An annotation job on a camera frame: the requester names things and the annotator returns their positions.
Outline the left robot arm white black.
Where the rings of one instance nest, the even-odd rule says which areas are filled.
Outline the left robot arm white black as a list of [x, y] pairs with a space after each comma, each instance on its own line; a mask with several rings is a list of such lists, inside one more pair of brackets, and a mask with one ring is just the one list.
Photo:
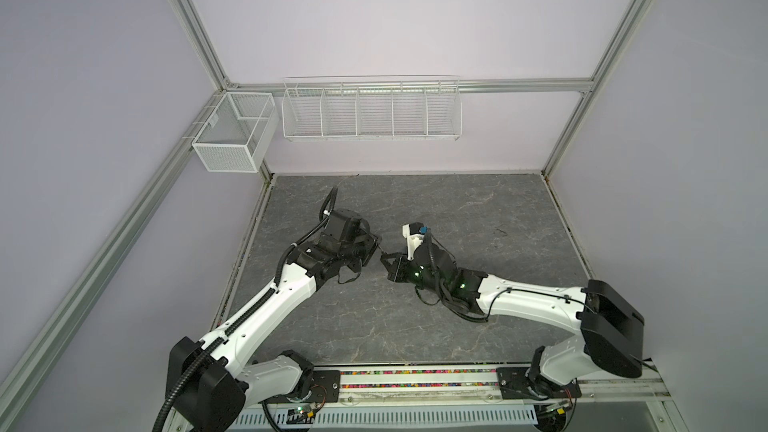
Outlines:
[[201, 339], [184, 337], [174, 345], [153, 430], [163, 430], [171, 411], [177, 411], [196, 431], [225, 431], [253, 404], [310, 397], [314, 365], [304, 356], [287, 350], [259, 363], [252, 356], [342, 268], [360, 273], [379, 242], [358, 213], [325, 207], [318, 224], [285, 249], [274, 278], [260, 292]]

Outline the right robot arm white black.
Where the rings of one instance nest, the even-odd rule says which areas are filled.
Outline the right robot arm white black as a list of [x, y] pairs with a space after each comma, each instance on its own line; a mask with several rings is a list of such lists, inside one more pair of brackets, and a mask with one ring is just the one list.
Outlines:
[[426, 229], [407, 233], [405, 251], [384, 253], [381, 262], [390, 281], [433, 293], [438, 304], [468, 322], [509, 316], [568, 332], [566, 340], [535, 351], [527, 372], [531, 385], [564, 387], [597, 371], [636, 379], [644, 371], [645, 319], [604, 281], [542, 286], [464, 268]]

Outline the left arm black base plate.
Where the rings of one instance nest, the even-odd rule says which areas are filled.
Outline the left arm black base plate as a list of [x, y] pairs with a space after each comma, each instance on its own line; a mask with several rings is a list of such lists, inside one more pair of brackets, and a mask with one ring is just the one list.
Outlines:
[[338, 369], [314, 370], [299, 380], [296, 389], [287, 395], [267, 400], [269, 404], [288, 403], [336, 403], [341, 392], [341, 371]]

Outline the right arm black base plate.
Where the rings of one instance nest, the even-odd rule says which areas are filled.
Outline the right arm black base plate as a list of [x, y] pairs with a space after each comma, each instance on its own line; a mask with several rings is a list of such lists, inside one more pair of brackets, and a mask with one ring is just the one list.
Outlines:
[[558, 385], [539, 376], [531, 379], [528, 372], [529, 368], [524, 366], [496, 368], [499, 389], [503, 399], [544, 401], [582, 397], [580, 386], [576, 381], [566, 385]]

